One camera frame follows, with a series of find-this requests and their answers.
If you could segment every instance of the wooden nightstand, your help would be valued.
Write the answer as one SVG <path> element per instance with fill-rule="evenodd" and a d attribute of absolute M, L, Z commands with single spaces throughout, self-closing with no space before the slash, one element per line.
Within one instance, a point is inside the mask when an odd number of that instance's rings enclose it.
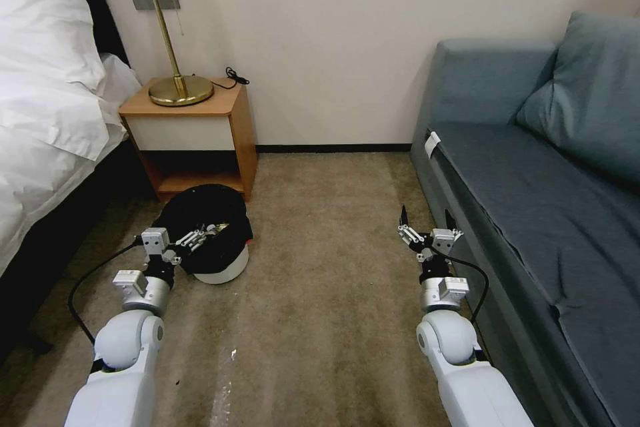
<path fill-rule="evenodd" d="M 152 81 L 119 112 L 158 199 L 202 183 L 222 183 L 248 201 L 257 156 L 246 87 L 216 87 L 201 103 L 163 107 L 149 99 Z M 233 84 L 229 79 L 214 81 Z"/>

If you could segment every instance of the black bed frame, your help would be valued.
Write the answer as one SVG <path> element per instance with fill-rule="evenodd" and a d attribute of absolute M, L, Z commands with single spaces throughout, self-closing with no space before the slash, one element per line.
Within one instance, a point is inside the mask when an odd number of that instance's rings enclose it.
<path fill-rule="evenodd" d="M 87 2 L 98 52 L 112 53 L 129 64 L 106 0 Z M 133 146 L 130 141 L 124 141 L 60 205 L 29 230 L 20 250 L 0 276 L 3 321 L 0 364 L 18 342 L 40 352 L 51 348 L 28 330 L 31 319 L 110 199 L 127 192 L 136 195 L 145 191 L 148 187 L 143 179 Z"/>

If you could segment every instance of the black cable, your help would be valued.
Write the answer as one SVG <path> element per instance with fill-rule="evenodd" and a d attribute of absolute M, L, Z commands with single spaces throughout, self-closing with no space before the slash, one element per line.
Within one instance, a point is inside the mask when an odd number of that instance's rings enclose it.
<path fill-rule="evenodd" d="M 239 83 L 240 85 L 248 85 L 249 84 L 249 80 L 245 79 L 244 77 L 240 77 L 234 69 L 232 69 L 231 67 L 227 67 L 227 69 L 225 70 L 225 73 L 227 74 L 227 78 L 230 78 L 233 80 L 233 85 L 231 87 L 225 87 L 224 85 L 220 85 L 219 83 L 215 83 L 212 82 L 213 85 L 217 85 L 220 88 L 223 88 L 225 90 L 231 90 L 233 88 L 235 88 L 235 86 Z"/>
<path fill-rule="evenodd" d="M 437 251 L 435 248 L 433 248 L 433 246 L 429 247 L 429 249 L 433 250 L 437 255 L 444 257 L 447 260 L 451 260 L 452 262 L 456 262 L 458 264 L 462 264 L 462 265 L 466 265 L 467 267 L 471 267 L 474 270 L 477 270 L 478 272 L 480 272 L 480 274 L 482 275 L 482 278 L 485 280 L 485 286 L 482 289 L 482 295 L 480 296 L 480 300 L 478 301 L 478 305 L 475 307 L 475 310 L 473 310 L 473 313 L 471 314 L 471 323 L 475 323 L 475 319 L 478 316 L 478 312 L 480 312 L 480 307 L 482 307 L 482 304 L 485 301 L 485 298 L 487 297 L 487 292 L 489 291 L 489 277 L 487 276 L 487 274 L 485 273 L 484 270 L 482 270 L 480 267 L 478 267 L 475 264 L 472 264 L 471 262 L 467 262 L 466 260 L 461 260 L 461 259 L 457 259 L 455 257 L 450 257 L 446 254 L 443 254 L 442 252 Z"/>
<path fill-rule="evenodd" d="M 73 288 L 71 289 L 71 291 L 69 292 L 69 297 L 67 298 L 67 306 L 69 307 L 69 311 L 71 312 L 71 316 L 75 319 L 75 321 L 80 325 L 80 328 L 82 329 L 82 331 L 85 333 L 85 335 L 87 336 L 87 338 L 89 339 L 89 341 L 92 344 L 95 344 L 95 338 L 93 337 L 93 334 L 89 331 L 88 327 L 85 325 L 85 323 L 83 322 L 82 318 L 80 317 L 80 314 L 78 314 L 77 310 L 75 309 L 75 307 L 73 306 L 73 296 L 75 295 L 76 290 L 78 290 L 78 287 L 96 270 L 98 270 L 100 267 L 108 264 L 111 260 L 115 259 L 117 256 L 120 256 L 122 254 L 124 254 L 127 250 L 132 249 L 135 246 L 140 245 L 140 241 L 138 238 L 136 238 L 136 240 L 133 241 L 133 243 L 127 247 L 124 247 L 123 249 L 118 250 L 115 254 L 113 254 L 111 257 L 109 257 L 108 259 L 106 259 L 104 262 L 96 265 L 94 268 L 92 268 L 91 270 L 89 270 L 88 272 L 86 272 L 82 277 L 80 277 L 76 282 L 75 285 L 73 286 Z"/>

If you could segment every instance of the sofa seat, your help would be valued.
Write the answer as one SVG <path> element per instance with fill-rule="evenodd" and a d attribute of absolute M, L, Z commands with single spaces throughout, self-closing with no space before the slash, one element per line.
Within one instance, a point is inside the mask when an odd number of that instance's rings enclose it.
<path fill-rule="evenodd" d="M 521 268 L 508 277 L 528 279 L 509 294 L 536 289 L 549 306 L 538 314 L 561 331 L 613 423 L 640 425 L 640 197 L 516 125 L 432 130 L 441 143 L 431 161 L 455 171 L 447 180 L 463 183 L 515 254 L 497 275 Z"/>

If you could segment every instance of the sofa cushion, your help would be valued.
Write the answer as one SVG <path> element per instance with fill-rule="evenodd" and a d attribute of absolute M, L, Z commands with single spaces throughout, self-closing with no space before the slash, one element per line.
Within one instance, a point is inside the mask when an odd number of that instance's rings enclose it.
<path fill-rule="evenodd" d="M 433 129 L 438 156 L 547 299 L 614 423 L 640 425 L 640 197 L 517 125 Z"/>
<path fill-rule="evenodd" d="M 516 122 L 640 184 L 640 19 L 575 12 L 553 78 Z"/>

